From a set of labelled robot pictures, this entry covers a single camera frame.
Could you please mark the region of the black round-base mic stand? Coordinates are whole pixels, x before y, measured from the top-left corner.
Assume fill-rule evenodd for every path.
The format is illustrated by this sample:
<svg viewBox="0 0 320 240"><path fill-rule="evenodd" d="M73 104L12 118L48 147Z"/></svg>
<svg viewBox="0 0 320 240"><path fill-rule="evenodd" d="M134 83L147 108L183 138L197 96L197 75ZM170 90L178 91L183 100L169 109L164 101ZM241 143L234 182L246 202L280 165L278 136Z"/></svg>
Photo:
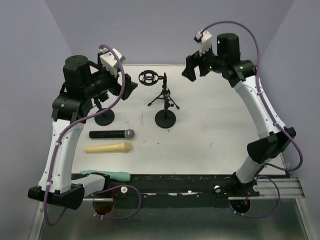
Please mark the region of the black round-base mic stand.
<svg viewBox="0 0 320 240"><path fill-rule="evenodd" d="M97 113L105 110L105 108L102 107L101 103L108 99L109 95L106 92L93 99L95 106L98 108ZM115 113L112 110L105 111L104 113L94 117L96 124L99 126L108 126L114 121L114 119Z"/></svg>

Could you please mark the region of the black microphone silver grille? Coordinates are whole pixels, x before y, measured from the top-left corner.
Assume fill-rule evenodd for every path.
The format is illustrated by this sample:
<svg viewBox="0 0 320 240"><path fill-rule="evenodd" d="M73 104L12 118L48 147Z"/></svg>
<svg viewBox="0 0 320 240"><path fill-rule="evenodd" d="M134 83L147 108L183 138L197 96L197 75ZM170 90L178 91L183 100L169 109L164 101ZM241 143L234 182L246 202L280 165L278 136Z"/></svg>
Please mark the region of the black microphone silver grille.
<svg viewBox="0 0 320 240"><path fill-rule="evenodd" d="M89 132L90 139L133 139L135 131L133 129L126 130L93 130Z"/></svg>

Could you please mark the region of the cream microphone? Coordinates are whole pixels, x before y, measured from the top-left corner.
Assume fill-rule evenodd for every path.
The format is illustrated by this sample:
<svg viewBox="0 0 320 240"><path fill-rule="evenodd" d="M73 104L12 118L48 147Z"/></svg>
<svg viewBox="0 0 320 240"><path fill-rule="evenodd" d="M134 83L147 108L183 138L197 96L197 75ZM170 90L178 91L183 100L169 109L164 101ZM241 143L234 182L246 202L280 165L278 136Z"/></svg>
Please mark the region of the cream microphone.
<svg viewBox="0 0 320 240"><path fill-rule="evenodd" d="M97 145L90 146L84 148L85 153L97 154L97 153L113 153L113 152L129 152L133 148L131 142L124 141L121 143L115 144L105 144L105 145Z"/></svg>

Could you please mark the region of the teal microphone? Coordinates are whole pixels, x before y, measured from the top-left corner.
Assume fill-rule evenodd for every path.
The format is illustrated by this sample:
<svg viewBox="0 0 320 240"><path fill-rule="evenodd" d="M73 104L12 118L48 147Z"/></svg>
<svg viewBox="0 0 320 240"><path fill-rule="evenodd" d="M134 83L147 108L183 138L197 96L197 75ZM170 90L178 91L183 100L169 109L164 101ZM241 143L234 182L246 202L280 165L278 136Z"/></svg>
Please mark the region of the teal microphone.
<svg viewBox="0 0 320 240"><path fill-rule="evenodd" d="M131 180L131 174L123 171L100 171L100 170L82 170L79 172L81 175L102 175L109 176L111 180L115 180L118 182L129 182Z"/></svg>

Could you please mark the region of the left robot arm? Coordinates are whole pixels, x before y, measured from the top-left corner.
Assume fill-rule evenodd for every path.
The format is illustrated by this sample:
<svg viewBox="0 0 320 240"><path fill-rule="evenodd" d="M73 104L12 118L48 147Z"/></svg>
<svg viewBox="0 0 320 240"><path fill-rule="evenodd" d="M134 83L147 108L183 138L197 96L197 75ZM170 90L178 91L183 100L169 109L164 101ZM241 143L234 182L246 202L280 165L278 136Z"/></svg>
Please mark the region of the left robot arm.
<svg viewBox="0 0 320 240"><path fill-rule="evenodd" d="M138 86L126 73L125 85L118 83L120 68L111 53L99 53L94 63L86 56L74 55L62 68L64 83L52 103L52 139L47 163L37 186L28 190L28 198L76 210L83 198L96 193L104 198L110 194L107 174L82 175L72 180L72 165L80 134L92 100L105 101L107 92L126 100Z"/></svg>

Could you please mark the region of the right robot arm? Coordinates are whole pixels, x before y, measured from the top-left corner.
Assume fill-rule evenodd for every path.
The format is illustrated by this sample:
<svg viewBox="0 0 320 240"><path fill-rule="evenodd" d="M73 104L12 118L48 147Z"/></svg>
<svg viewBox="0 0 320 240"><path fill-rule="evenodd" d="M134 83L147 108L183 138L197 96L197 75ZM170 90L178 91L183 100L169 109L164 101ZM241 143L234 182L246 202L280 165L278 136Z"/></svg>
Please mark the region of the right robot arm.
<svg viewBox="0 0 320 240"><path fill-rule="evenodd" d="M266 96L257 69L250 60L242 60L239 37L234 33L217 36L217 53L212 51L212 35L199 31L194 40L199 50L186 57L182 76L194 82L195 68L201 77L209 72L221 74L243 100L255 124L258 140L247 145L248 156L233 173L230 191L241 196L248 190L248 183L264 168L266 163L282 153L296 136L293 127L287 127L278 117Z"/></svg>

